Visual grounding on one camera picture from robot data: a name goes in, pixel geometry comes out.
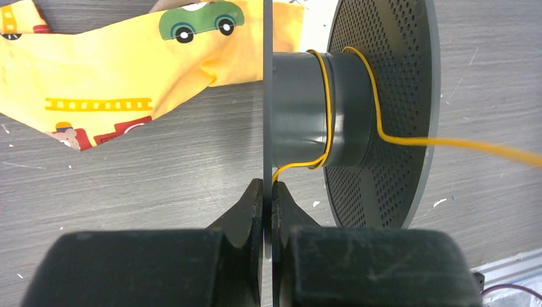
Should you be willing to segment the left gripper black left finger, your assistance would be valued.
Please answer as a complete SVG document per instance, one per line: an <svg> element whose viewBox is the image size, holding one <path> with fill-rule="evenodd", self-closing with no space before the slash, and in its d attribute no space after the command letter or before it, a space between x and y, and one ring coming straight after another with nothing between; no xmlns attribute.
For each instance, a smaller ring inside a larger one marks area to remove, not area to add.
<svg viewBox="0 0 542 307"><path fill-rule="evenodd" d="M259 306L263 187L206 228L66 233L23 306Z"/></svg>

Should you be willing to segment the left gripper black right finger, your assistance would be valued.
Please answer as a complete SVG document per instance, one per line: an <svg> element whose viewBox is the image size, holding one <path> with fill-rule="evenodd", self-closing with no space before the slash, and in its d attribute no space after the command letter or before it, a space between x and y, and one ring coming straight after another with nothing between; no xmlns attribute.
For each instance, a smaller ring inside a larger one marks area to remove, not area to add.
<svg viewBox="0 0 542 307"><path fill-rule="evenodd" d="M274 306L480 306L445 233L320 226L282 182L273 191Z"/></svg>

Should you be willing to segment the black cable spool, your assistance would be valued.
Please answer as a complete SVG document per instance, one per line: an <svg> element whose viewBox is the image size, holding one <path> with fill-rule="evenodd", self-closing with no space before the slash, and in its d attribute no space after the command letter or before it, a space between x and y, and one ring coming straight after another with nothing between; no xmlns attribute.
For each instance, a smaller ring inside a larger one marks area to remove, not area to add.
<svg viewBox="0 0 542 307"><path fill-rule="evenodd" d="M265 254L273 257L274 168L319 165L339 227L406 228L433 149L440 43L433 1L339 1L324 52L272 52L283 14L263 3Z"/></svg>

